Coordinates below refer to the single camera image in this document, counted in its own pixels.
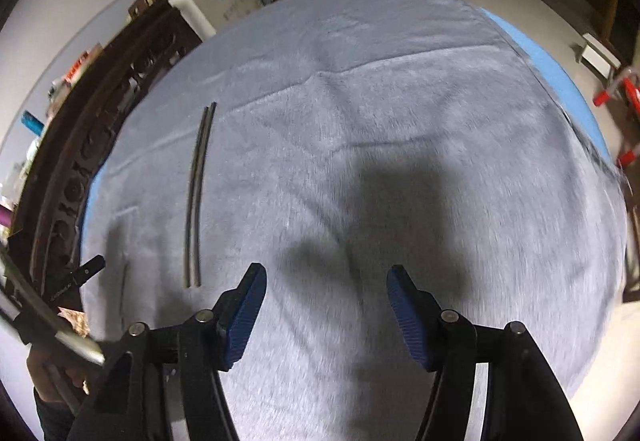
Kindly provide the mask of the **person left hand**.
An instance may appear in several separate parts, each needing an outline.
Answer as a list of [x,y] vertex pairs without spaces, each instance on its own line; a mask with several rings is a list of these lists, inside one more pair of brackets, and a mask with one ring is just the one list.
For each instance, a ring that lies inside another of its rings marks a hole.
[[36,395],[44,403],[78,409],[87,396],[84,368],[70,365],[73,359],[55,343],[50,326],[34,313],[27,314],[24,322],[30,343],[26,366]]

